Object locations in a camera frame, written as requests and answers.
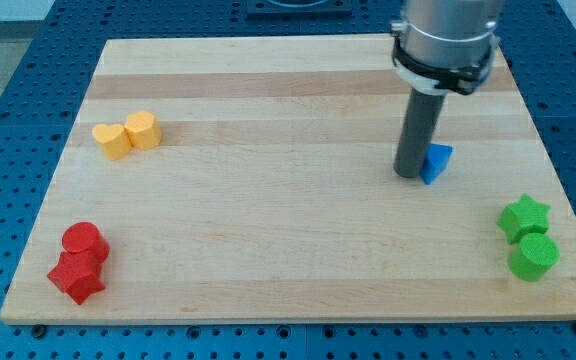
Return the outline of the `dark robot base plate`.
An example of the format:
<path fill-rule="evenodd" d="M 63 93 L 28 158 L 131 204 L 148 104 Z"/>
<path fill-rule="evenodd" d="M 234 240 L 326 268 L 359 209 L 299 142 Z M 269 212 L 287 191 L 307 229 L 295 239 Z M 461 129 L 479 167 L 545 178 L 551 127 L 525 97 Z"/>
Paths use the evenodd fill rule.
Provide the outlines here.
<path fill-rule="evenodd" d="M 260 19 L 269 16 L 304 17 L 315 15 L 349 15 L 351 0 L 247 0 L 246 17 Z"/>

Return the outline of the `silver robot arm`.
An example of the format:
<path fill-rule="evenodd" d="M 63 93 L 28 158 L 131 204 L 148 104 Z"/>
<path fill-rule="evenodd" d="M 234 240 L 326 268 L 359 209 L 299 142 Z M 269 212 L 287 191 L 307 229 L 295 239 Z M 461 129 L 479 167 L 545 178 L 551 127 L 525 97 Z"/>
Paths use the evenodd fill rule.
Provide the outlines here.
<path fill-rule="evenodd" d="M 406 0 L 391 23 L 392 61 L 413 89 L 470 95 L 487 79 L 503 0 Z"/>

